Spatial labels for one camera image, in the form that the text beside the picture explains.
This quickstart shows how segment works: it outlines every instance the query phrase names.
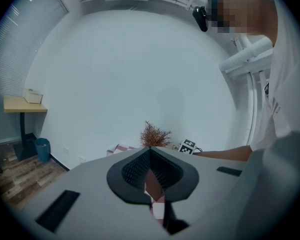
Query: black camera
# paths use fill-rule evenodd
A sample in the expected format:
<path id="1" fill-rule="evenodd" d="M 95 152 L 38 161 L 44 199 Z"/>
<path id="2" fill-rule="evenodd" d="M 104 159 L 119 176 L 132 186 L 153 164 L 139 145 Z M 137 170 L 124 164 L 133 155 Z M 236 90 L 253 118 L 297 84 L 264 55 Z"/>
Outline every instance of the black camera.
<path id="1" fill-rule="evenodd" d="M 195 18 L 196 23 L 198 23 L 201 31 L 207 32 L 208 22 L 207 22 L 207 13 L 204 6 L 196 6 L 192 12 L 193 17 Z"/>

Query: white t-shirt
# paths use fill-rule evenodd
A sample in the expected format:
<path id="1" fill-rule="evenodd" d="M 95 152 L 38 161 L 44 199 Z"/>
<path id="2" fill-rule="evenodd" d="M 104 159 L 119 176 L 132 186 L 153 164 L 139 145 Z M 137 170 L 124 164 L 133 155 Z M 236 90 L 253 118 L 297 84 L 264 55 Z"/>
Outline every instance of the white t-shirt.
<path id="1" fill-rule="evenodd" d="M 265 149 L 300 131 L 300 27 L 282 0 L 274 0 L 278 33 L 273 47 L 268 96 L 250 147 Z"/>

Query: window blind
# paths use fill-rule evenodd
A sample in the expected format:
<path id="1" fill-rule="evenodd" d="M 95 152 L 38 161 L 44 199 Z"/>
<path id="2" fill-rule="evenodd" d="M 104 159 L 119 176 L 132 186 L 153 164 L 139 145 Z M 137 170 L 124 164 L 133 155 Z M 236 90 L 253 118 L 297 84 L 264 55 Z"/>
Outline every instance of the window blind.
<path id="1" fill-rule="evenodd" d="M 0 21 L 0 142 L 20 136 L 19 115 L 4 113 L 3 96 L 21 96 L 31 64 L 67 13 L 61 0 L 14 0 Z"/>

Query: wooden desk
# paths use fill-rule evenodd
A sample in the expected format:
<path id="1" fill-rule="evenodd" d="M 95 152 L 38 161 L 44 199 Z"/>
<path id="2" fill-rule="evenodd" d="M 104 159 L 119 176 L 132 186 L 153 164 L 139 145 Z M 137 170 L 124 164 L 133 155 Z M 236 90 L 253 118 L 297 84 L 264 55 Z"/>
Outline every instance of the wooden desk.
<path id="1" fill-rule="evenodd" d="M 48 110 L 41 104 L 28 103 L 24 97 L 4 96 L 3 109 L 6 113 L 20 113 L 21 144 L 13 145 L 16 157 L 19 161 L 30 158 L 37 154 L 33 134 L 25 131 L 25 113 L 42 113 Z"/>

